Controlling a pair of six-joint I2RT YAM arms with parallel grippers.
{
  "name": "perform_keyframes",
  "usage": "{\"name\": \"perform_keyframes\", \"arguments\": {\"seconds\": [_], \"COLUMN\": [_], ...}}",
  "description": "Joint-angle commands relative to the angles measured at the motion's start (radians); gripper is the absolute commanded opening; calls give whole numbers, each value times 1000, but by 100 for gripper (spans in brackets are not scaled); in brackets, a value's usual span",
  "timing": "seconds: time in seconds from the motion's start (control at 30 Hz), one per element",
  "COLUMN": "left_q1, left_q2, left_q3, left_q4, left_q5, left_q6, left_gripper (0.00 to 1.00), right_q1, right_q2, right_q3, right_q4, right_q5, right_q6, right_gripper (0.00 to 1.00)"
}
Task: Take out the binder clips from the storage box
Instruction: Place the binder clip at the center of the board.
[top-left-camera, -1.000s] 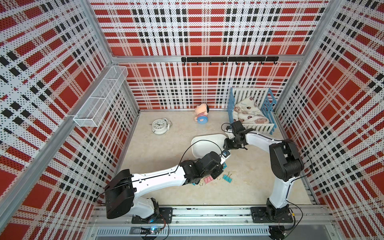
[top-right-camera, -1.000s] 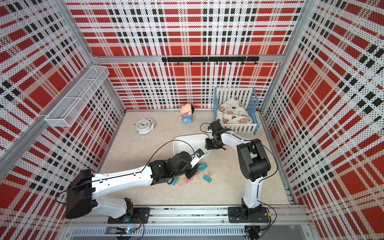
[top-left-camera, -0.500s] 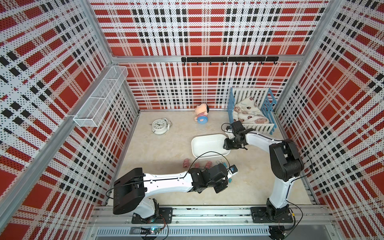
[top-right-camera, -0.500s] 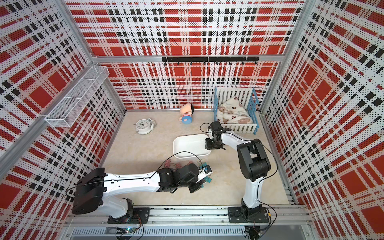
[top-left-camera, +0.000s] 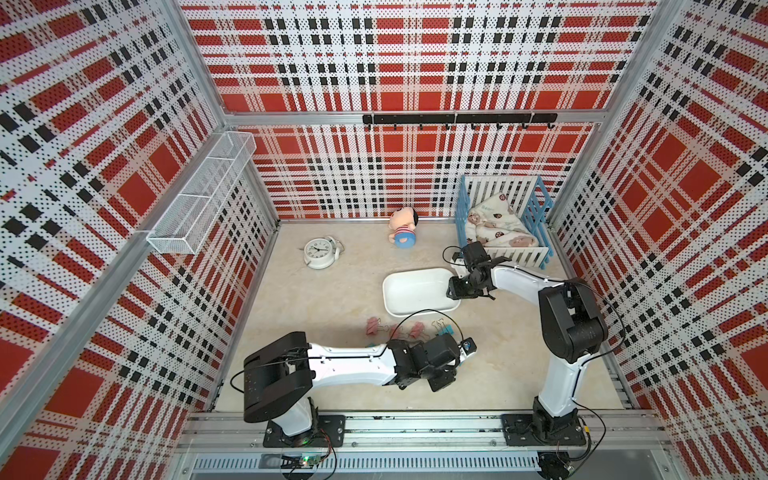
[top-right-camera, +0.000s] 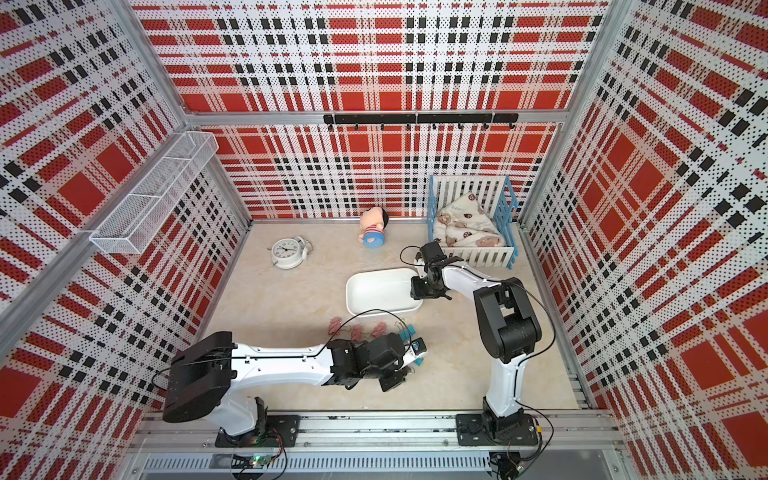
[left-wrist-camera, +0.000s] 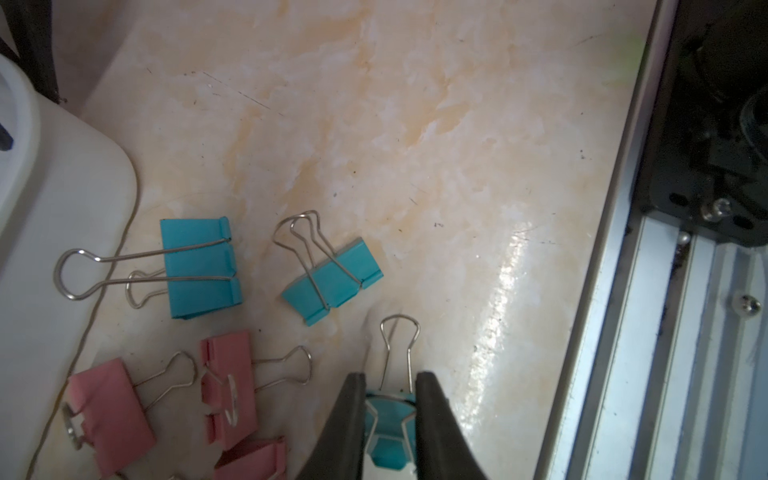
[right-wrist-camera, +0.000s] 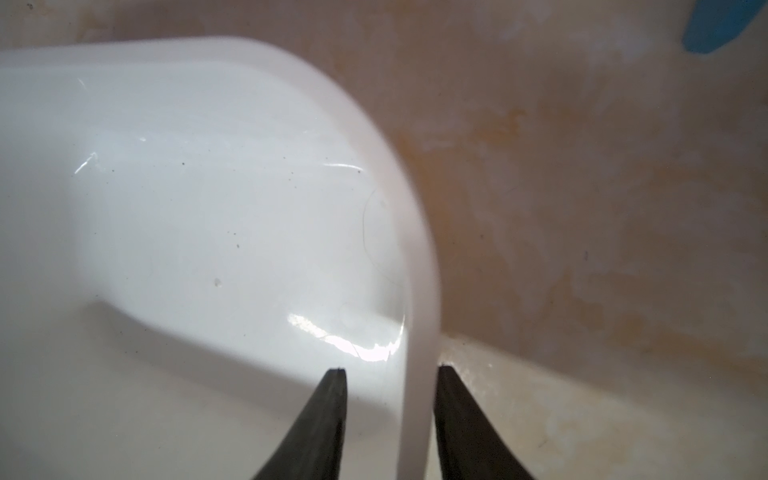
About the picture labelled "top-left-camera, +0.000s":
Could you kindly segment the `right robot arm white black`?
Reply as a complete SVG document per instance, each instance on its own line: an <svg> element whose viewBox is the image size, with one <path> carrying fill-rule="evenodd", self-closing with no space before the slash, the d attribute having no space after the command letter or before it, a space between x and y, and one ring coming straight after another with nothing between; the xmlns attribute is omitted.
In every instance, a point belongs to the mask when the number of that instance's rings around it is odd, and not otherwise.
<svg viewBox="0 0 768 480"><path fill-rule="evenodd" d="M534 408L548 419L564 419L577 410L576 398L587 364L598 357L608 328L595 294L581 279L551 279L496 257L449 261L456 275L449 280L452 299L489 298L502 290L539 308L543 341L550 352L544 386Z"/></svg>

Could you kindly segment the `pink binder clip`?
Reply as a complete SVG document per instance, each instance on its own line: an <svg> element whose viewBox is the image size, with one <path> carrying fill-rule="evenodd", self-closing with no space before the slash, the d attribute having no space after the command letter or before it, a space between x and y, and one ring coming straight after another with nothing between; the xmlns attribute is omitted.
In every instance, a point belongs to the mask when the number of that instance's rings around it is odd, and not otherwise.
<svg viewBox="0 0 768 480"><path fill-rule="evenodd" d="M378 317L370 317L366 321L366 334L368 336L375 336L384 329L384 325L381 323L381 319Z"/></svg>
<svg viewBox="0 0 768 480"><path fill-rule="evenodd" d="M402 327L399 325L395 325L390 329L390 340L393 339L401 339L402 338Z"/></svg>
<svg viewBox="0 0 768 480"><path fill-rule="evenodd" d="M415 322L408 333L408 337L412 340L427 340L429 335L426 333L425 324L420 321Z"/></svg>

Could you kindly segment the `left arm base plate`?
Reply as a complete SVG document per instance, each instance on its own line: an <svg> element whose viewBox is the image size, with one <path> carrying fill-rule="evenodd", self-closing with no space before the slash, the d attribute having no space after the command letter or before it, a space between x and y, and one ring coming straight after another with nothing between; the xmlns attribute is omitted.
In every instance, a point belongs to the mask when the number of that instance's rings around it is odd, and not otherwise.
<svg viewBox="0 0 768 480"><path fill-rule="evenodd" d="M341 447L345 437L346 416L321 414L307 432L288 436L274 421L267 423L263 438L265 448Z"/></svg>

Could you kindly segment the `teal binder clip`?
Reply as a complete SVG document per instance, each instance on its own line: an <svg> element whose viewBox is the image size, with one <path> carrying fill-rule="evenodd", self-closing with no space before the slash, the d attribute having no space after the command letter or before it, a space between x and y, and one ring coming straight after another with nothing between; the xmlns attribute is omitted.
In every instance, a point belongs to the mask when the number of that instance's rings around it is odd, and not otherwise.
<svg viewBox="0 0 768 480"><path fill-rule="evenodd" d="M453 327L451 325L445 324L442 320L434 321L432 323L432 326L433 326L435 334L437 336L440 336L440 335L453 335L454 334Z"/></svg>

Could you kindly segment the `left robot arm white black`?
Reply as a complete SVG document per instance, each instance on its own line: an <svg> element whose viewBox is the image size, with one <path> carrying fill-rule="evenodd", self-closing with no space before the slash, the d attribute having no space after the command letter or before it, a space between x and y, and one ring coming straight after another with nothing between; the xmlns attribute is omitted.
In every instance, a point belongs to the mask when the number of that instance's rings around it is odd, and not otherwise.
<svg viewBox="0 0 768 480"><path fill-rule="evenodd" d="M439 335L426 342L392 339L366 348L327 347L291 332L243 362L243 420L273 422L289 436L316 428L309 392L368 384L401 390L426 381L437 392L456 379L458 367L477 351L471 338Z"/></svg>

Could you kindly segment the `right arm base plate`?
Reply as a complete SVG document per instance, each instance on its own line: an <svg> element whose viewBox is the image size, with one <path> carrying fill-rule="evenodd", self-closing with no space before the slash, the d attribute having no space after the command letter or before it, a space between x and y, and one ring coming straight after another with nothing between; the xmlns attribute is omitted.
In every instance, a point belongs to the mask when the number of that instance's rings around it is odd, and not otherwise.
<svg viewBox="0 0 768 480"><path fill-rule="evenodd" d="M573 411L562 417L544 413L504 414L502 433L507 446L586 446L584 428Z"/></svg>

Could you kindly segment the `white plastic storage box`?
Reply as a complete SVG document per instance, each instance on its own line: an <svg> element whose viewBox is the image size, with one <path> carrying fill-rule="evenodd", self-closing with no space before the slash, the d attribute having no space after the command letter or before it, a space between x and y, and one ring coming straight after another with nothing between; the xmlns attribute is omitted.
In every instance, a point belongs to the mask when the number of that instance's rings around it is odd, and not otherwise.
<svg viewBox="0 0 768 480"><path fill-rule="evenodd" d="M430 268L396 272L382 283L383 301L387 313L405 318L424 309L451 312L460 300L447 296L449 280L453 273L445 268Z"/></svg>

